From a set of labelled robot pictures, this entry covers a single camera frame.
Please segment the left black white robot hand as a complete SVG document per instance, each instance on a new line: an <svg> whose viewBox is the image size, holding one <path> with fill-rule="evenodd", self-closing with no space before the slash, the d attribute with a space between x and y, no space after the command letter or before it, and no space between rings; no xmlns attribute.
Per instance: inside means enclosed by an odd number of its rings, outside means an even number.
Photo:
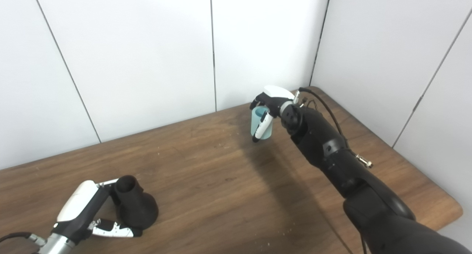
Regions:
<svg viewBox="0 0 472 254"><path fill-rule="evenodd" d="M143 231L108 219L94 219L109 197L118 200L114 192L117 179L102 183L82 182L73 192L57 216L52 229L55 237L78 245L90 236L109 238L141 237Z"/></svg>

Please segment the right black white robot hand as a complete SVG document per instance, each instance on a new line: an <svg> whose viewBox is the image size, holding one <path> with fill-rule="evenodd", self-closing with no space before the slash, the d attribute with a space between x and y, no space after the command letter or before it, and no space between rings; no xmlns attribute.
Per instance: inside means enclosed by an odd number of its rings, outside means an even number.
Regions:
<svg viewBox="0 0 472 254"><path fill-rule="evenodd" d="M278 86L265 86L251 102L249 109L253 111L259 106L267 108L259 119L259 123L252 132L252 140L257 143L263 138L268 128L273 124L275 118L281 117L285 108L296 103L296 96L290 91Z"/></svg>

